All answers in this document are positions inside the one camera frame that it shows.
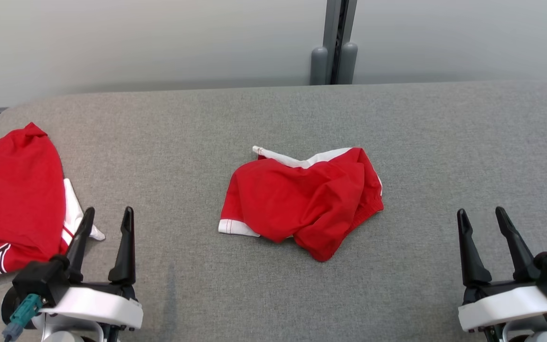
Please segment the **red cloth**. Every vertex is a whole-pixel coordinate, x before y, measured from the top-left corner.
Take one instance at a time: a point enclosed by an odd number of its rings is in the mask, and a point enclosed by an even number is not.
[[[63,167],[54,145],[29,123],[0,139],[0,274],[66,250]]]
[[[335,156],[336,151],[342,154]],[[345,236],[384,208],[381,183],[364,150],[336,151],[317,154],[314,160],[324,160],[307,168],[289,167],[267,153],[239,167],[219,231],[233,234],[224,226],[239,221],[276,243],[293,236],[318,261],[331,258]]]

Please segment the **gray table surface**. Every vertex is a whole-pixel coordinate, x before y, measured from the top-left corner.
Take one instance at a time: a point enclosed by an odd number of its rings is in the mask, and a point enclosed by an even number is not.
[[[87,281],[106,279],[124,207],[134,207],[145,318],[124,342],[484,341],[457,318],[457,209],[493,279],[513,271],[495,206],[534,254],[547,250],[547,84],[68,95],[5,111],[0,137],[30,121],[108,236],[89,243]],[[252,145],[298,159],[363,147],[386,209],[325,263],[291,240],[219,234],[230,176],[254,160]],[[0,277],[0,301],[12,277]]]

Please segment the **teal cable connector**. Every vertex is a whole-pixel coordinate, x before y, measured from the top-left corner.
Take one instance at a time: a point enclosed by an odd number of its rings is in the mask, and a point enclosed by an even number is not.
[[[17,340],[25,325],[29,323],[31,318],[37,316],[37,313],[43,305],[41,297],[37,294],[29,294],[22,303],[20,303],[12,316],[9,317],[10,322],[2,332],[5,341]]]

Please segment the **white fabric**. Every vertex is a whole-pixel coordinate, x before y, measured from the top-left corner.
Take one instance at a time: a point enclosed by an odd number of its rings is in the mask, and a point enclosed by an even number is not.
[[[285,156],[284,154],[279,154],[270,150],[263,149],[263,147],[252,147],[252,151],[260,156],[276,160],[280,164],[286,165],[288,167],[301,167],[303,169],[308,169],[311,165],[314,165],[317,162],[328,162],[329,160],[332,160],[332,158],[341,156],[341,154],[344,154],[349,150],[351,150],[351,147],[318,153],[308,160],[296,160],[295,158]],[[250,227],[248,227],[248,225],[246,225],[244,222],[227,218],[219,221],[219,232],[225,234],[237,234],[256,237],[261,236],[261,234],[257,234],[252,229],[250,229]]]
[[[65,178],[63,183],[65,184],[65,202],[67,207],[65,212],[65,229],[63,229],[63,240],[65,240],[67,245],[69,245],[73,236],[75,236],[80,223],[82,223],[83,210],[82,207],[80,207],[77,197],[75,196],[75,191],[73,190],[73,186],[71,185],[69,178]],[[92,225],[90,238],[102,241],[104,240],[104,234],[99,231],[95,225]]]

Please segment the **red garment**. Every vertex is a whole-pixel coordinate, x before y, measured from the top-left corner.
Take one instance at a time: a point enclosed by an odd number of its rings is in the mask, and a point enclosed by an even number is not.
[[[66,250],[63,167],[54,145],[29,123],[0,139],[0,274]]]
[[[314,259],[326,261],[345,236],[384,208],[381,182],[358,147],[306,161],[253,149],[260,158],[232,176],[220,232],[261,235],[276,243],[293,236]]]

